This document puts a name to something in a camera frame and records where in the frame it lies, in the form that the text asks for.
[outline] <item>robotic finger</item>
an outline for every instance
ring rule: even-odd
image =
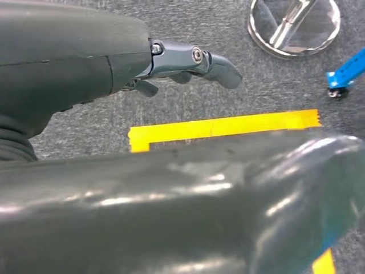
[[[179,84],[186,84],[193,75],[218,82],[229,89],[236,88],[242,82],[242,76],[231,61],[197,46],[154,40],[151,43],[151,53],[151,64],[124,90],[130,90],[132,86],[144,95],[153,96],[158,88],[148,82],[149,79],[168,77]]]

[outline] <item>screw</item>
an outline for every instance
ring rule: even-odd
[[[193,56],[193,60],[197,64],[200,64],[201,63],[201,61],[203,61],[203,53],[198,47],[193,48],[192,56]]]
[[[162,48],[159,44],[153,44],[152,46],[152,53],[152,54],[160,54],[162,52]]]

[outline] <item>glossy surface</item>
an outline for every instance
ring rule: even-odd
[[[286,59],[323,50],[339,28],[333,0],[253,0],[248,20],[250,34],[259,47]]]
[[[308,131],[5,163],[3,273],[295,274],[354,224],[365,146]]]

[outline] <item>dark gray robot arm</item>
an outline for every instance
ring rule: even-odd
[[[0,160],[35,159],[28,139],[55,112],[120,90],[155,95],[147,79],[194,74],[227,88],[242,79],[223,57],[152,40],[139,20],[35,1],[0,0],[0,10]],[[226,73],[211,77],[222,65]]]

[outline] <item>yellow tape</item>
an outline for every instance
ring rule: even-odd
[[[132,127],[128,136],[131,152],[143,152],[158,142],[321,126],[317,110],[301,110]]]
[[[319,257],[312,265],[314,274],[336,274],[334,262],[330,249]]]

